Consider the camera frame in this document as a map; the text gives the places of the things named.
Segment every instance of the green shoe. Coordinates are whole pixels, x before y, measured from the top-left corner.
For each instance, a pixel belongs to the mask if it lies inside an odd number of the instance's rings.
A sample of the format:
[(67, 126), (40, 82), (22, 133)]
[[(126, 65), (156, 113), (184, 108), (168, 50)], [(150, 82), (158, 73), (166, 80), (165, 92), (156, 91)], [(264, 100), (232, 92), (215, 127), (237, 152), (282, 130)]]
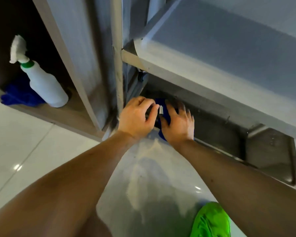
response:
[(190, 237), (230, 237), (227, 213), (217, 202), (209, 202), (197, 213)]

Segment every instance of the blue microfiber cloth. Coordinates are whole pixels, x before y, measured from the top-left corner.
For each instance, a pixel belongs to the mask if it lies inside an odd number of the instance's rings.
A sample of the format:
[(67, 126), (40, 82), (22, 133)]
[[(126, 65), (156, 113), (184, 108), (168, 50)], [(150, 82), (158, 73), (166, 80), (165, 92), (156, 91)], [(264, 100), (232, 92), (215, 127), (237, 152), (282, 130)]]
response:
[[(165, 99), (164, 98), (157, 98), (157, 99), (155, 99), (155, 102), (156, 102), (156, 104), (158, 104), (158, 105), (160, 105), (160, 106), (163, 107), (163, 115), (162, 116), (166, 119), (166, 121), (168, 122), (168, 124), (170, 124), (171, 117), (169, 115), (169, 112), (168, 112), (168, 109), (167, 109), (167, 105), (165, 103)], [(165, 141), (167, 141), (166, 138), (162, 134), (161, 119), (160, 118), (158, 119), (158, 124), (156, 125), (156, 127), (160, 129), (160, 131), (158, 133), (159, 136), (160, 136), (160, 138), (163, 139), (163, 140), (165, 140)]]
[(23, 104), (31, 107), (45, 103), (45, 101), (30, 87), (30, 80), (24, 73), (7, 85), (5, 94), (1, 96), (4, 105)]

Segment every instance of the right hand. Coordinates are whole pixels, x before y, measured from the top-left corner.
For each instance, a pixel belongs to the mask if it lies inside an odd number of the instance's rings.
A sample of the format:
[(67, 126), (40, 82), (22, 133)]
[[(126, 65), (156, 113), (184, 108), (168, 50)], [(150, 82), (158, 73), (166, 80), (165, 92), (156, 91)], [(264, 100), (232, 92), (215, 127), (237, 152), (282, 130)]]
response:
[(167, 100), (166, 105), (171, 117), (170, 125), (161, 117), (162, 133), (166, 140), (173, 147), (186, 140), (194, 140), (194, 117), (191, 116), (190, 110), (186, 111), (182, 102), (178, 102), (179, 113)]

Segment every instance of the white tile floor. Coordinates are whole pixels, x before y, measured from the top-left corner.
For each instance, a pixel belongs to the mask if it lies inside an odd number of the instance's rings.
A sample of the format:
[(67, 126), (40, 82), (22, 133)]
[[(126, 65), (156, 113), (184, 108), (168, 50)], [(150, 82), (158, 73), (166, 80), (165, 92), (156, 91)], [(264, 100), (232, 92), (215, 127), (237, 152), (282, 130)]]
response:
[[(0, 104), (0, 208), (97, 144)], [(123, 156), (97, 211), (114, 237), (188, 236), (200, 206), (213, 200), (192, 166), (152, 133)], [(233, 222), (231, 229), (232, 236), (244, 236)]]

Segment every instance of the finger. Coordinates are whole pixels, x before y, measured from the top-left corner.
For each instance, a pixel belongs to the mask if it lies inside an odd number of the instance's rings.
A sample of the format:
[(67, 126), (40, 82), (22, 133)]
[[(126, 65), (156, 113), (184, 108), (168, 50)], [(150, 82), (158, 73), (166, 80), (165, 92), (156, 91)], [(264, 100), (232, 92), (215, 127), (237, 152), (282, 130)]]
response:
[(189, 119), (191, 119), (191, 112), (190, 112), (190, 109), (187, 109), (186, 110), (186, 115), (188, 116)]
[(179, 115), (186, 115), (186, 111), (185, 111), (185, 105), (183, 104), (183, 102), (178, 101), (178, 107), (179, 107)]
[(169, 128), (169, 124), (163, 116), (160, 116), (160, 121), (161, 121), (161, 129)]
[(146, 122), (153, 128), (157, 119), (157, 115), (158, 115), (158, 109), (159, 109), (159, 105), (155, 104), (150, 113), (149, 113), (149, 117), (146, 120)]
[(170, 117), (174, 117), (177, 115), (177, 112), (175, 111), (174, 107), (171, 105), (171, 103), (166, 100), (167, 110), (169, 112)]
[(140, 103), (142, 103), (142, 101), (146, 99), (145, 97), (143, 96), (137, 96), (137, 97), (133, 97), (128, 103), (126, 106), (129, 106), (129, 105), (140, 105)]
[(153, 99), (144, 99), (144, 101), (139, 105), (145, 111), (153, 104), (155, 104), (155, 100)]

